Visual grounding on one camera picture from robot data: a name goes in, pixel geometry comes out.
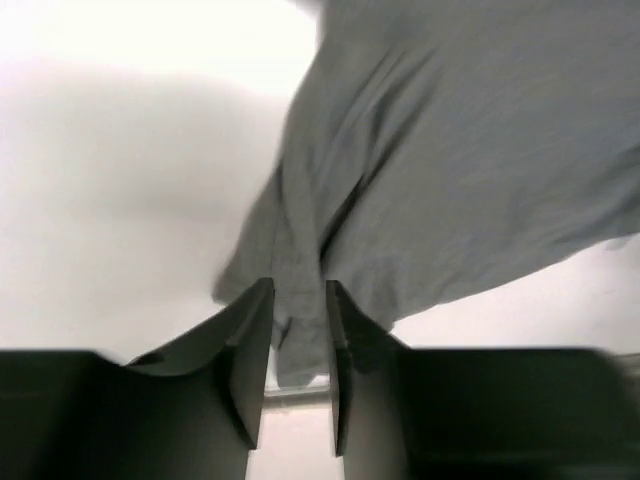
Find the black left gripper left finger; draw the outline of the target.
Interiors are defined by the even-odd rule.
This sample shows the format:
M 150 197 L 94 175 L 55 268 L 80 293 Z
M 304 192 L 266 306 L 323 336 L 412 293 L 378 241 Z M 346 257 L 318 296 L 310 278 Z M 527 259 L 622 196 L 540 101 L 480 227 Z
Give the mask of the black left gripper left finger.
M 262 278 L 219 313 L 127 366 L 125 479 L 242 479 L 258 444 L 274 286 Z

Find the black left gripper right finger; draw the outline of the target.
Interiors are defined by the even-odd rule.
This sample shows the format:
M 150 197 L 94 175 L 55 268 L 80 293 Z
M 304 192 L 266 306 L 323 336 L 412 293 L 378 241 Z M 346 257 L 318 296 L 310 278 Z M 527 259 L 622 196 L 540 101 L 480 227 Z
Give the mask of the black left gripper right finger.
M 326 284 L 335 455 L 346 479 L 413 479 L 393 366 L 400 343 L 344 286 Z

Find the grey shorts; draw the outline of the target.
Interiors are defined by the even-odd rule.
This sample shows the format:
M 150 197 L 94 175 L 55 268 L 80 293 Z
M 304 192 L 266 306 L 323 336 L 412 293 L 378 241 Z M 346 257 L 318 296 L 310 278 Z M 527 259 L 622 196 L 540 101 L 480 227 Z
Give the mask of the grey shorts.
M 639 230 L 635 1 L 329 1 L 213 296 L 274 281 L 276 378 L 328 370 L 325 284 L 384 328 Z

